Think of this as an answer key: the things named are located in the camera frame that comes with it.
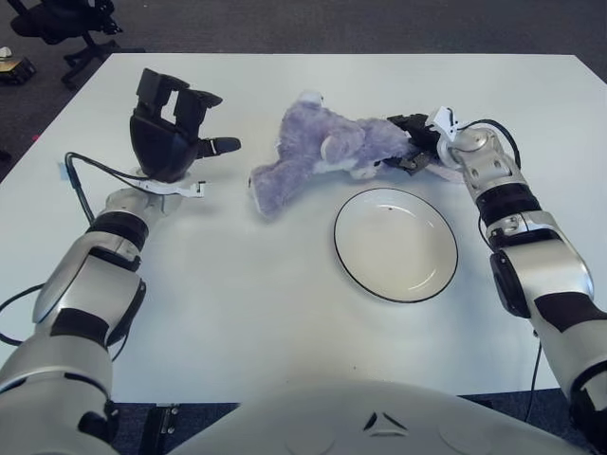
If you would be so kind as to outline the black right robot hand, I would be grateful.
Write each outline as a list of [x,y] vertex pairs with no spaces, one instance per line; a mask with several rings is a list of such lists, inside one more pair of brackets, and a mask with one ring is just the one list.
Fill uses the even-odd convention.
[[383,162],[392,168],[414,175],[438,158],[436,146],[440,135],[426,125],[427,115],[412,114],[387,117],[396,127],[404,131],[414,150],[402,157],[393,156]]

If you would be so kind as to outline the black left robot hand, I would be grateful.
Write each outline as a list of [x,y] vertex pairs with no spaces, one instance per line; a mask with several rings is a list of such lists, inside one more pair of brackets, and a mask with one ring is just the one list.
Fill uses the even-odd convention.
[[174,183],[184,178],[197,159],[241,148],[236,137],[198,136],[207,111],[223,101],[213,93],[191,89],[181,79],[145,68],[137,96],[130,138],[145,176]]

